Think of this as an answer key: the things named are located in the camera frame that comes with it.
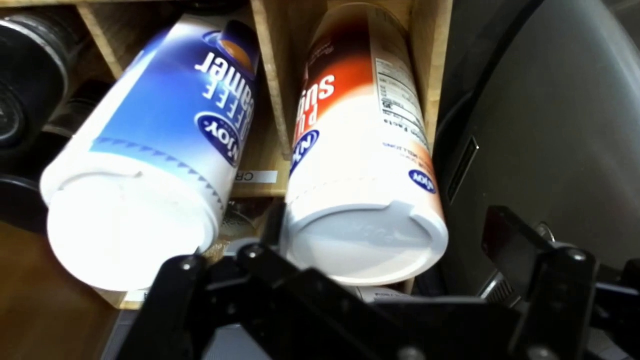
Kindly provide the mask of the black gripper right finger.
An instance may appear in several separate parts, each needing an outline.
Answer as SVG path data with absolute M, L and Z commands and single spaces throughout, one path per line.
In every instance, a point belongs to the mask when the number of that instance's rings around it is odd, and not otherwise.
M 485 209 L 482 249 L 524 300 L 507 351 L 514 360 L 582 360 L 597 262 L 553 245 L 506 205 Z

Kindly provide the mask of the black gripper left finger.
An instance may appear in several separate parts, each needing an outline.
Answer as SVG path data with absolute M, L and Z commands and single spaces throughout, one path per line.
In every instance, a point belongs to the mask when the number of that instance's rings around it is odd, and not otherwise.
M 269 360 L 292 360 L 288 305 L 276 290 L 288 269 L 261 244 L 217 264 L 199 253 L 165 260 L 116 360 L 206 360 L 227 325 L 240 325 Z

